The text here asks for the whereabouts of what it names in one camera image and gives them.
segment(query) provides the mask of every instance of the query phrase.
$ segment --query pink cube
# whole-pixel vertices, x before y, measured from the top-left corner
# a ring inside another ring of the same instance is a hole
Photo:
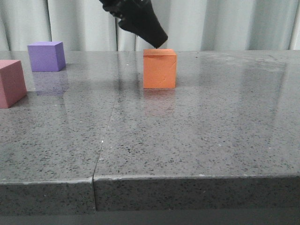
[[[0,60],[0,109],[7,109],[27,93],[20,60]]]

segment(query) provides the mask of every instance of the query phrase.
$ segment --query orange cube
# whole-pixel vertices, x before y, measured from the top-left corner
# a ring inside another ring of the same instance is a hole
[[[175,88],[176,67],[173,49],[145,49],[144,88]]]

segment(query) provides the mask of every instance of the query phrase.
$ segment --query speckled countertop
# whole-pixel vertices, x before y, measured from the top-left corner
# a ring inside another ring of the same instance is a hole
[[[300,207],[300,52],[178,52],[143,89],[141,52],[67,52],[0,110],[2,215]]]

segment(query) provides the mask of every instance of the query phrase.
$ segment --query white curtain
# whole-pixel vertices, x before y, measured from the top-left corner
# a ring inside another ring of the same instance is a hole
[[[152,0],[169,39],[162,48],[300,49],[298,0]],[[66,50],[141,51],[151,46],[123,31],[98,0],[0,0],[0,51],[36,41]]]

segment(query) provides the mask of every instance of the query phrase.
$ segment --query cube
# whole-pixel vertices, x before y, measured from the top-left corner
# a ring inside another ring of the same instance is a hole
[[[33,72],[58,72],[66,67],[61,41],[35,42],[27,47]]]
[[[173,49],[144,50],[144,88],[175,88],[177,55]]]
[[[0,60],[0,109],[7,109],[27,93],[20,60]]]

